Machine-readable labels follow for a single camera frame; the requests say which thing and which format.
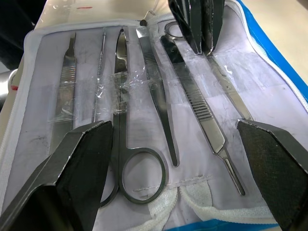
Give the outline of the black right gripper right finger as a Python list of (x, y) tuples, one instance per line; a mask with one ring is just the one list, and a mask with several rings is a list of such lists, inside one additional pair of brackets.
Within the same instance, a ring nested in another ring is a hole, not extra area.
[(240, 119), (248, 163), (273, 217), (284, 231), (308, 229), (308, 152), (288, 131)]

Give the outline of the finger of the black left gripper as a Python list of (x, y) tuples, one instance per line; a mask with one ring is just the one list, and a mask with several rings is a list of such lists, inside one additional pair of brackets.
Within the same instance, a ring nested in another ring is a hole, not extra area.
[(170, 0), (169, 8), (194, 53), (202, 54), (201, 1)]
[(203, 52), (212, 52), (218, 42), (223, 23), (225, 0), (204, 0), (202, 3)]

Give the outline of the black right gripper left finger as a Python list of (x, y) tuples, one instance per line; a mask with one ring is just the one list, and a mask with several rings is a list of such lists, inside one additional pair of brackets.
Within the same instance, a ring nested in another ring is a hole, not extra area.
[(39, 164), (0, 218), (3, 231), (90, 231), (112, 149), (111, 121), (68, 132)]

